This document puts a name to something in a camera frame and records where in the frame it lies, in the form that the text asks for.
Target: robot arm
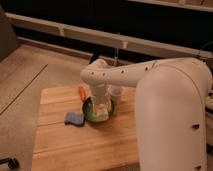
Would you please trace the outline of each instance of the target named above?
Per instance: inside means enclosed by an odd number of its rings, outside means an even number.
[[[136,87],[135,118],[143,171],[206,171],[205,97],[208,67],[192,58],[109,68],[97,60],[81,72],[91,93],[101,84]]]

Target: green bowl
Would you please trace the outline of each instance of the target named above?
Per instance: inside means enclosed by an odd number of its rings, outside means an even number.
[[[92,103],[92,100],[90,97],[88,97],[86,99],[86,101],[84,102],[82,110],[83,110],[83,114],[84,114],[84,117],[86,118],[86,120],[88,120],[90,122],[95,122],[95,123],[104,122],[104,121],[98,120],[96,117],[94,117],[95,113],[93,111],[93,103]],[[113,112],[114,112],[114,104],[111,100],[111,110],[109,111],[109,116],[112,115]]]

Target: blue sponge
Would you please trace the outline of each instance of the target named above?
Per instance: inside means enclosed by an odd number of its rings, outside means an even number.
[[[76,126],[83,126],[85,123],[84,115],[75,112],[67,112],[64,123],[65,125],[73,124]]]

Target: cup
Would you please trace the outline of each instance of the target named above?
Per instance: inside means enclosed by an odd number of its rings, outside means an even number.
[[[123,95],[123,87],[116,86],[116,85],[110,85],[108,88],[108,93],[113,101],[113,103],[116,105],[120,103],[122,95]]]

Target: carrot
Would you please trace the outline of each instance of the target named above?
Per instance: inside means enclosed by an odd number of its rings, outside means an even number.
[[[84,102],[86,100],[86,91],[83,86],[78,86],[78,93],[80,95],[82,102]]]

